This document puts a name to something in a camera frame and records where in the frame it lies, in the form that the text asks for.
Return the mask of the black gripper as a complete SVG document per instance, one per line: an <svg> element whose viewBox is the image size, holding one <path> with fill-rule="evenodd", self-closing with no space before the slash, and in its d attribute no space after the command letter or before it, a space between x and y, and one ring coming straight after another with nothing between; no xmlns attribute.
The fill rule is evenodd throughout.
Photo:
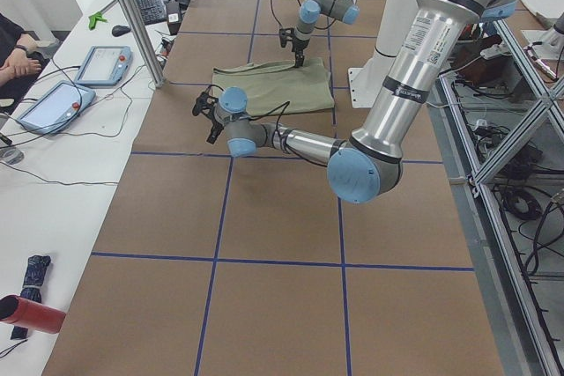
<svg viewBox="0 0 564 376"><path fill-rule="evenodd" d="M223 122L220 121L215 114L218 102L218 98L210 95L209 90L205 90L196 98L195 104L192 108L192 114L194 116L199 116L201 114L211 122L210 133L206 138L206 142L208 144L215 144L224 129Z"/></svg>
<svg viewBox="0 0 564 376"><path fill-rule="evenodd" d="M279 45L285 48L288 44L292 45L294 53L294 67L301 68L304 65L304 50L308 46L308 41L298 37L298 32L293 27L279 28L278 30Z"/></svg>

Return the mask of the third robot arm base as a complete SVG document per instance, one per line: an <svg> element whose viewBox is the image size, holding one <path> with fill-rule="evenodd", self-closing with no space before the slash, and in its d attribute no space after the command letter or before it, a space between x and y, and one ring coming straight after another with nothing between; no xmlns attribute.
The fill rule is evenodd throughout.
<svg viewBox="0 0 564 376"><path fill-rule="evenodd" d="M535 18L544 29L522 30L527 41L523 50L531 48L537 58L557 60L563 54L563 15L558 18L547 18L536 12Z"/></svg>

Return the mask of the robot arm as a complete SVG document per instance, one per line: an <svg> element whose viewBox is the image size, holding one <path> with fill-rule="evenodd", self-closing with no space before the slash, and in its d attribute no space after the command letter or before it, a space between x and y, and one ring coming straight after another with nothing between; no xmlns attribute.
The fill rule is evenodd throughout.
<svg viewBox="0 0 564 376"><path fill-rule="evenodd" d="M202 92L193 115L211 122L208 142L226 136L231 156L262 147L323 166L332 191L349 203L366 203L392 190L403 168L401 144L467 26L510 16L516 0L387 0L399 9L402 41L382 82L372 84L375 101L364 123L339 140L268 123L248 111L239 87Z"/></svg>
<svg viewBox="0 0 564 376"><path fill-rule="evenodd" d="M336 21L351 25L359 16L360 9L357 0L305 0L299 9L295 27L283 28L278 31L280 46L284 48L288 42L292 43L295 68L304 65L304 50L309 44L317 20L321 15Z"/></svg>

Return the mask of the seated person's hands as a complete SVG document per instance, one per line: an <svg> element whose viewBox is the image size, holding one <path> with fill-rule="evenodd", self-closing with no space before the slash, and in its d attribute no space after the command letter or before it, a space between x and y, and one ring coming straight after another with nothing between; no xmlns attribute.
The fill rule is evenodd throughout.
<svg viewBox="0 0 564 376"><path fill-rule="evenodd" d="M21 46L16 46L1 67L1 85L19 77L36 75L41 69L38 60L30 59Z"/></svg>

